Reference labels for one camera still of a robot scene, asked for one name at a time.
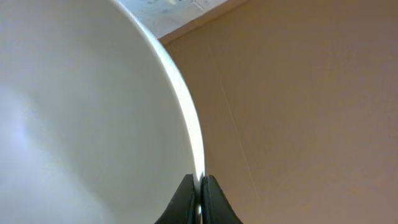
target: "white bowl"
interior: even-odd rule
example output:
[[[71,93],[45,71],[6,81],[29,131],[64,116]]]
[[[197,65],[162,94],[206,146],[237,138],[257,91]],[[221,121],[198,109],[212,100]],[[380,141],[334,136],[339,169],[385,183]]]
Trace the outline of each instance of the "white bowl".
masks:
[[[109,0],[0,3],[0,223],[153,223],[204,173],[187,87]]]

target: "white plate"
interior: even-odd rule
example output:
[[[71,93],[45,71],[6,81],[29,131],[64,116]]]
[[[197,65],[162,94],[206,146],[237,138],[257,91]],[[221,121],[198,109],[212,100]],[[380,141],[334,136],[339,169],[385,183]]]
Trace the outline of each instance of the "white plate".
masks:
[[[173,61],[108,0],[0,2],[0,223],[153,223],[204,173]]]

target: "brown background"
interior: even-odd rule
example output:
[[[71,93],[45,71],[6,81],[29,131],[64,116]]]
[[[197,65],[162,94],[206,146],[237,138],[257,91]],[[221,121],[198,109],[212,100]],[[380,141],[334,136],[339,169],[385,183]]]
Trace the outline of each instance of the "brown background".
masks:
[[[250,0],[166,48],[244,223],[398,223],[398,2]]]

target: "brown wall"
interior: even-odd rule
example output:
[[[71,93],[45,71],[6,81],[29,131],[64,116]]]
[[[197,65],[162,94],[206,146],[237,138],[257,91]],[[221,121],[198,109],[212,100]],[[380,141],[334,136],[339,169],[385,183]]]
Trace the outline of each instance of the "brown wall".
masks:
[[[398,223],[398,2],[250,0],[167,46],[245,223]]]

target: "cardboard edge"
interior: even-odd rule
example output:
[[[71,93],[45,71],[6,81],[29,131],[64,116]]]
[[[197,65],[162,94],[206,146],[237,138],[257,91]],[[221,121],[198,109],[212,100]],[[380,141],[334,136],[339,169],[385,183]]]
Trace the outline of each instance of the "cardboard edge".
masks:
[[[204,15],[188,22],[187,24],[181,26],[180,28],[176,29],[175,31],[164,35],[161,37],[160,43],[166,45],[171,41],[205,25],[206,23],[216,19],[217,17],[222,16],[223,14],[229,12],[230,10],[248,2],[249,0],[227,0],[223,4],[211,9],[210,11],[206,12]]]

